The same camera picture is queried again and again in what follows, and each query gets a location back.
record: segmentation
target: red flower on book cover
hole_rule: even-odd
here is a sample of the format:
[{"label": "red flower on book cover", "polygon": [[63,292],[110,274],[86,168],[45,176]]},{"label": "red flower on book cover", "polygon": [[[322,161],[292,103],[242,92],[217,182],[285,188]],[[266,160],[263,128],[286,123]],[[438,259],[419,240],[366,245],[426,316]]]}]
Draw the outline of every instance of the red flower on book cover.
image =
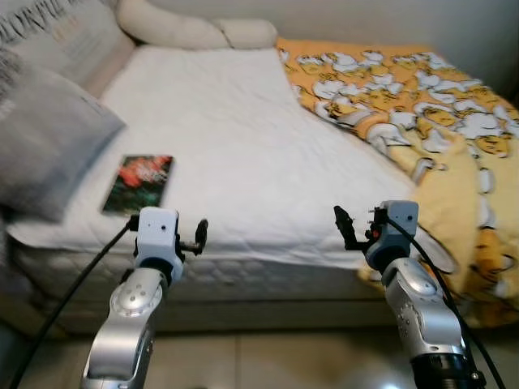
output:
[{"label": "red flower on book cover", "polygon": [[166,172],[162,166],[171,161],[170,156],[155,156],[151,159],[137,158],[119,170],[119,176],[125,185],[136,188],[146,182],[158,182],[165,179]]}]

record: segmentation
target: cushion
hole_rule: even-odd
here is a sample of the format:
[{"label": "cushion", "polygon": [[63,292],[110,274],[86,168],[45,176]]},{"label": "cushion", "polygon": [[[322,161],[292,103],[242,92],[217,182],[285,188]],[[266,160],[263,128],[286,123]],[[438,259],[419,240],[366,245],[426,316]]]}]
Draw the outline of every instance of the cushion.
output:
[{"label": "cushion", "polygon": [[114,5],[114,0],[0,1],[0,46],[99,96],[135,47],[117,25]]},{"label": "cushion", "polygon": [[61,220],[88,166],[124,127],[83,89],[0,49],[0,204]]},{"label": "cushion", "polygon": [[277,31],[266,20],[202,18],[175,14],[147,0],[121,0],[118,22],[146,43],[180,49],[262,49],[272,47]]}]

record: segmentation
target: book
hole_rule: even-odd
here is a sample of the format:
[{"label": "book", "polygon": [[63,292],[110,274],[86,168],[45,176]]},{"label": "book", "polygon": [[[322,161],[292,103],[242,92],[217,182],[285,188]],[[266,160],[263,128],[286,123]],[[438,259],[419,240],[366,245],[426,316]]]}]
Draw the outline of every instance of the book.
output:
[{"label": "book", "polygon": [[102,211],[128,216],[160,206],[172,164],[172,156],[124,156]]}]

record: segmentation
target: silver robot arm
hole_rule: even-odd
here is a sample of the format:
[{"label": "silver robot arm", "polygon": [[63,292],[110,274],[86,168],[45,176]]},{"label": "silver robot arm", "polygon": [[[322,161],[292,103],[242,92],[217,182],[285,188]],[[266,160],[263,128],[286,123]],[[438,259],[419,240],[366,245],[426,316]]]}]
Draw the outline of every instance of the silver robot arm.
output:
[{"label": "silver robot arm", "polygon": [[153,318],[171,285],[180,280],[183,250],[200,254],[208,222],[195,243],[180,242],[178,213],[146,207],[139,214],[135,270],[112,293],[109,315],[93,341],[82,389],[141,389],[154,339]]},{"label": "silver robot arm", "polygon": [[445,304],[443,290],[422,265],[409,258],[410,241],[387,222],[397,222],[413,237],[418,205],[387,201],[376,207],[367,242],[357,242],[346,211],[338,206],[334,210],[345,249],[361,250],[368,265],[382,275],[386,301],[397,317],[417,388],[484,388],[483,375],[466,358],[461,325]]}]

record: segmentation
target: bedsheet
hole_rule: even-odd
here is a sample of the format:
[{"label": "bedsheet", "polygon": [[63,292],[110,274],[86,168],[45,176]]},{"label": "bedsheet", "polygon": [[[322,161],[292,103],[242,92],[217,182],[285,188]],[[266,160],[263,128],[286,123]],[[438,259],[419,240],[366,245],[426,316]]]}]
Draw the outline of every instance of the bedsheet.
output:
[{"label": "bedsheet", "polygon": [[280,39],[278,48],[301,105],[416,182],[419,224],[452,255],[439,268],[469,317],[518,320],[519,113],[427,47]]}]

